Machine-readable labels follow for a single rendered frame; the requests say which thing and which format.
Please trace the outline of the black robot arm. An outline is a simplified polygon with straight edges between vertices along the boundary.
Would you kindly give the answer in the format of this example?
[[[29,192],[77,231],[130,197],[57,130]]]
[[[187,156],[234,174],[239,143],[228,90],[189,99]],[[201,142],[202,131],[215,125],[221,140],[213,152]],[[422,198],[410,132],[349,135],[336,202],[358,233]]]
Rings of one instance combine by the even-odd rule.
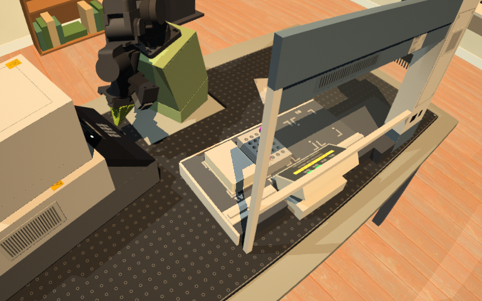
[[[98,52],[97,75],[112,82],[114,95],[131,96],[137,109],[148,109],[157,101],[159,87],[137,70],[140,53],[155,58],[181,31],[165,22],[164,0],[103,0],[102,6],[106,46]]]

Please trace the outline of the beige benchtop instrument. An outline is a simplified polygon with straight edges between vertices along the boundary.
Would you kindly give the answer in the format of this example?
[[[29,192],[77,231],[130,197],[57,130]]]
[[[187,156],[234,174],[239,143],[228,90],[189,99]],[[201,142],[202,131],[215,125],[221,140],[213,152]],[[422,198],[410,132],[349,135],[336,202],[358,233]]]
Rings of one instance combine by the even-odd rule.
[[[0,63],[0,301],[159,181],[155,158],[22,54]]]

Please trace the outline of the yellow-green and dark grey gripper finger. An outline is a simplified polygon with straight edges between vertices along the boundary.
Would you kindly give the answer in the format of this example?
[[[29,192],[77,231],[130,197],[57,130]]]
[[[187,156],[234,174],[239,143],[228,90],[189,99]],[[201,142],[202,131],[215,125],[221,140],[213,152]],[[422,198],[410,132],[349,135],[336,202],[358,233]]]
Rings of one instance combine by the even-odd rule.
[[[119,126],[119,124],[122,120],[122,117],[124,115],[124,112],[126,111],[126,108],[127,108],[127,105],[121,106],[121,107],[116,107],[117,116],[116,116],[115,108],[110,108],[111,112],[112,112],[113,119],[114,119],[114,123],[115,123],[116,126]]]
[[[122,120],[121,120],[120,124],[122,123],[122,121],[124,120],[126,115],[134,108],[134,106],[135,106],[135,104],[127,105],[126,111],[124,112],[124,115],[122,117]],[[116,116],[117,116],[117,109],[116,108],[115,108],[115,111],[116,111]],[[119,124],[119,126],[120,126],[120,124]]]

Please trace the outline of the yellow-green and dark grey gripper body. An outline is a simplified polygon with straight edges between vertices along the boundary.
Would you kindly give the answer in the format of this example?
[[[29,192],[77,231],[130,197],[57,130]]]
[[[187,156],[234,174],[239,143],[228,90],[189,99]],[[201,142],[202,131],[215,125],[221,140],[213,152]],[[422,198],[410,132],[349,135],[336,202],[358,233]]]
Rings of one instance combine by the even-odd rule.
[[[112,89],[112,82],[111,82],[111,85],[98,87],[98,91],[97,91],[97,93],[99,93],[100,95],[104,94],[107,97],[107,101],[108,101],[107,105],[110,106],[111,108],[134,104],[134,101],[131,96],[119,98],[111,92],[111,89]]]

